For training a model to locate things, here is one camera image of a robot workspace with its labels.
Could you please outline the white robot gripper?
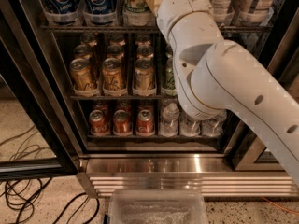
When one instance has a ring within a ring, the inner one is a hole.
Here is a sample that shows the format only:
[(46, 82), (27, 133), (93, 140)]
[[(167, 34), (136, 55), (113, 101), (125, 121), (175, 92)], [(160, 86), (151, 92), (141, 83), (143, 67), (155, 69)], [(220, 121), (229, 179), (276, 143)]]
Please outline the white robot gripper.
[(215, 24), (213, 7), (209, 0), (146, 0), (156, 16), (157, 25), (166, 41), (174, 26), (183, 18), (190, 17), (200, 27)]

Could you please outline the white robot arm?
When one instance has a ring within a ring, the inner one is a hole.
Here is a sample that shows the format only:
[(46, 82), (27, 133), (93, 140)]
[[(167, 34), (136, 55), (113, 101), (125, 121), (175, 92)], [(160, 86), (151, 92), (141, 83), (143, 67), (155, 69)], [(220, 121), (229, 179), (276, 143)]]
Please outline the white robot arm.
[(209, 0), (146, 0), (173, 50), (178, 101), (194, 119), (230, 110), (299, 183), (299, 104), (239, 44), (226, 40)]

